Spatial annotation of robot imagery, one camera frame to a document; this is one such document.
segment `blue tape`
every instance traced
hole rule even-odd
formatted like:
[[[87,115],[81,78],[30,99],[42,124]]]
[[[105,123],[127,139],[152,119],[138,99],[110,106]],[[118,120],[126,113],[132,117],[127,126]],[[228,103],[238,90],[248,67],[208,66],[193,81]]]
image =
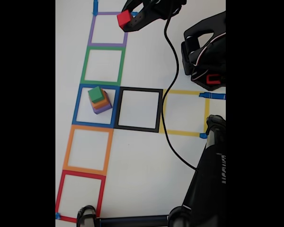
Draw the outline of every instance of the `blue tape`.
[[[200,133],[200,138],[202,138],[202,139],[207,139],[206,133]]]
[[[226,94],[219,94],[219,93],[204,92],[200,93],[199,97],[226,100]]]
[[[138,15],[138,12],[132,12],[132,16],[135,17]]]
[[[93,15],[94,15],[94,16],[98,15],[98,0],[94,0]]]
[[[60,220],[61,217],[60,217],[60,214],[59,213],[56,213],[56,219]]]

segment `red component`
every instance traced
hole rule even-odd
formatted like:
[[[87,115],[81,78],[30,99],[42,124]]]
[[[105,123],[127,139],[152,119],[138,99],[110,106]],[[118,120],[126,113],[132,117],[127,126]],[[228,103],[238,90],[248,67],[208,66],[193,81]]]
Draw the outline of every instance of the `red component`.
[[[126,25],[128,22],[130,22],[132,18],[133,18],[133,16],[128,11],[128,9],[123,11],[119,15],[117,15],[117,19],[118,19],[118,23],[119,23],[120,28],[123,29],[124,25]]]
[[[209,80],[210,77],[219,77],[219,74],[207,74],[206,83],[207,84],[221,84],[220,80]]]

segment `green cube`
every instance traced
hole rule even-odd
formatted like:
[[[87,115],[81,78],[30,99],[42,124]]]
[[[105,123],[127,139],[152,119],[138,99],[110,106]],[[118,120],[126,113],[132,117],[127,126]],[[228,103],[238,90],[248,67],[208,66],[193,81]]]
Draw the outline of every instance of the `green cube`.
[[[93,103],[100,102],[104,99],[104,95],[100,87],[95,87],[89,90],[89,97]]]

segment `red cube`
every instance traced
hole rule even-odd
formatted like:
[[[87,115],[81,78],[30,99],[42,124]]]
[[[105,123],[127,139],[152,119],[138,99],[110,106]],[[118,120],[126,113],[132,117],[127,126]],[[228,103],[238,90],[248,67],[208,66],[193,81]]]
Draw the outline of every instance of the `red cube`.
[[[117,19],[118,19],[118,23],[120,28],[123,29],[123,27],[131,21],[132,19],[132,15],[131,13],[127,10],[123,11],[122,13],[120,13],[119,15],[117,15]]]

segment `green tape square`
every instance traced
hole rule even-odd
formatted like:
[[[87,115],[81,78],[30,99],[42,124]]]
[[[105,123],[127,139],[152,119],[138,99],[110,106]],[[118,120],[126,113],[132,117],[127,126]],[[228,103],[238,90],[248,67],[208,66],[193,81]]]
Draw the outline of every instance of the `green tape square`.
[[[109,50],[109,51],[121,51],[122,52],[117,82],[85,80],[85,74],[86,74],[87,63],[89,61],[90,50]],[[125,57],[125,47],[88,46],[86,49],[85,60],[84,60],[84,65],[83,65],[83,70],[82,70],[82,75],[81,75],[81,81],[80,81],[81,84],[99,84],[99,85],[120,86],[122,72],[123,72],[123,65],[124,65],[124,57]]]

